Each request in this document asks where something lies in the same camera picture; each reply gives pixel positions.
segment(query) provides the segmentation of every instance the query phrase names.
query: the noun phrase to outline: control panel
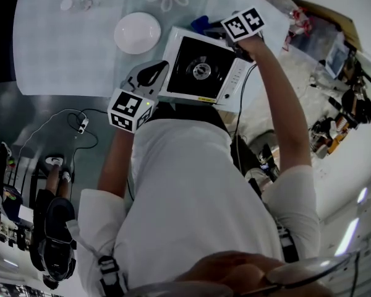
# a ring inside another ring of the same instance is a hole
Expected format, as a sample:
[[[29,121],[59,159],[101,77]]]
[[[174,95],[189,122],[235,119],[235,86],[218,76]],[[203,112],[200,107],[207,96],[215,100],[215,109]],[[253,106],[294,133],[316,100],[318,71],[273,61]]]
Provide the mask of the control panel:
[[[217,104],[225,105],[226,101],[232,99],[231,97],[237,92],[239,87],[242,87],[245,78],[246,68],[250,64],[242,59],[235,59],[232,68],[224,81],[223,91],[218,99]]]

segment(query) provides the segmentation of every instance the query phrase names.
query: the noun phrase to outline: light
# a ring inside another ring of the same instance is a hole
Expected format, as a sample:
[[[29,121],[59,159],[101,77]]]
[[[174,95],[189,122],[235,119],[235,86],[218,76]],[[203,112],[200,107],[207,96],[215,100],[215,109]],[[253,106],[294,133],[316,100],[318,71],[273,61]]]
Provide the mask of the light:
[[[350,224],[349,224],[349,226],[348,226],[348,228],[345,232],[345,235],[344,235],[341,243],[339,244],[339,246],[338,246],[338,248],[335,252],[335,256],[342,255],[346,252],[346,250],[348,249],[349,244],[352,241],[353,234],[356,231],[356,227],[357,227],[358,222],[359,222],[359,218],[356,218],[352,222],[350,222]]]
[[[324,262],[322,262],[320,264],[321,267],[326,267],[328,264],[330,264],[330,261],[329,260],[325,260]]]
[[[357,203],[358,204],[361,203],[364,200],[365,195],[367,195],[367,187],[363,188],[363,190],[360,191],[359,198],[357,198]]]
[[[11,262],[11,261],[9,261],[9,260],[6,260],[6,259],[4,259],[4,261],[5,261],[5,262],[7,262],[8,264],[11,264],[11,265],[15,266],[15,267],[18,267],[18,265],[17,265],[17,264],[15,264],[15,263],[12,263],[12,262]]]

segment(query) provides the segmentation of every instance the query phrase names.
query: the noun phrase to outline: plug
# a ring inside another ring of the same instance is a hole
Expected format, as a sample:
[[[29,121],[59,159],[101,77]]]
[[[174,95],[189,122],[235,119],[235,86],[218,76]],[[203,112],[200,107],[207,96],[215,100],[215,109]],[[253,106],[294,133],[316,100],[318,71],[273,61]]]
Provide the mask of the plug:
[[[83,134],[85,129],[87,128],[87,125],[89,123],[89,119],[85,118],[83,121],[82,121],[82,124],[80,125],[80,128],[79,128],[79,133],[80,134]]]

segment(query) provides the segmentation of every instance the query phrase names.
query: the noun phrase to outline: bottle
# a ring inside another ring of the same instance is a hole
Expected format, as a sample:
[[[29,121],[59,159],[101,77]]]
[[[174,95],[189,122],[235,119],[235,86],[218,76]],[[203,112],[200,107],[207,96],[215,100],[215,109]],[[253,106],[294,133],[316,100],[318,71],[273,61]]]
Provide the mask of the bottle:
[[[87,11],[93,6],[99,6],[101,0],[63,0],[62,11]]]

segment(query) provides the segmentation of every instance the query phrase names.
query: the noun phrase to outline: black cable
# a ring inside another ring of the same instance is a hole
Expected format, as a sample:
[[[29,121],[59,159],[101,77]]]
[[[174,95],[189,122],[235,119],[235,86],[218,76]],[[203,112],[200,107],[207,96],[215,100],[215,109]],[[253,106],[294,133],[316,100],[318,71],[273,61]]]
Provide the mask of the black cable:
[[[132,201],[135,201],[134,197],[132,196],[132,193],[130,192],[129,180],[128,179],[126,179],[126,183],[128,185],[128,192],[129,192],[130,198],[132,198]]]
[[[357,252],[356,258],[354,259],[354,278],[353,278],[350,297],[353,297],[354,292],[356,291],[357,279],[359,278],[359,259],[360,259],[360,252]]]
[[[246,74],[246,77],[245,77],[245,80],[243,81],[243,84],[242,84],[242,91],[241,91],[241,105],[239,107],[239,114],[237,116],[237,122],[236,122],[236,128],[235,128],[235,136],[237,136],[237,130],[238,130],[238,127],[239,127],[239,120],[241,119],[241,114],[242,114],[242,102],[243,102],[243,93],[245,91],[245,86],[246,86],[246,82],[247,82],[247,79],[249,79],[249,76],[250,74],[252,73],[253,69],[255,69],[257,67],[257,64],[254,64],[252,67],[249,68],[249,70],[247,71],[247,74]]]
[[[262,35],[262,30],[258,32],[258,35],[262,39],[262,41],[265,43],[264,36]]]
[[[84,109],[82,110],[79,114],[75,114],[75,113],[69,113],[67,115],[67,124],[75,131],[77,131],[78,133],[79,130],[77,128],[75,128],[74,126],[71,125],[70,121],[69,121],[69,117],[71,115],[75,116],[75,121],[78,125],[78,127],[81,126],[82,124],[82,120],[80,119],[80,115],[84,112],[84,111],[96,111],[96,112],[99,112],[99,113],[103,113],[103,114],[107,114],[107,112],[103,111],[103,110],[99,110],[99,109],[92,109],[92,108],[87,108],[87,109]],[[78,150],[90,150],[90,149],[93,149],[94,147],[96,147],[98,144],[99,144],[99,138],[97,135],[95,135],[94,133],[88,131],[88,130],[84,130],[84,132],[90,134],[91,136],[93,136],[96,140],[95,144],[91,145],[91,146],[88,146],[88,147],[77,147],[75,150],[74,150],[74,153],[73,153],[73,157],[72,157],[72,163],[73,164],[73,170],[71,172],[71,175],[70,175],[70,181],[72,183],[71,185],[71,188],[70,188],[70,201],[72,199],[72,193],[73,193],[73,184],[74,184],[74,176],[75,176],[75,160],[74,160],[74,157],[75,157],[75,154],[77,153]]]
[[[70,180],[72,182],[72,186],[70,188],[70,201],[72,200],[72,193],[73,193],[73,183],[74,183],[74,173],[75,173],[75,161],[74,161],[75,153],[78,150],[90,150],[90,149],[93,149],[95,146],[97,146],[99,144],[99,138],[96,135],[94,135],[94,133],[92,133],[92,132],[90,132],[88,130],[84,130],[84,132],[89,133],[91,136],[93,136],[96,139],[96,142],[95,142],[95,144],[93,144],[91,146],[88,146],[88,147],[77,147],[74,150],[73,157],[72,157],[73,170],[72,170],[72,174],[71,174],[71,177],[70,177]]]

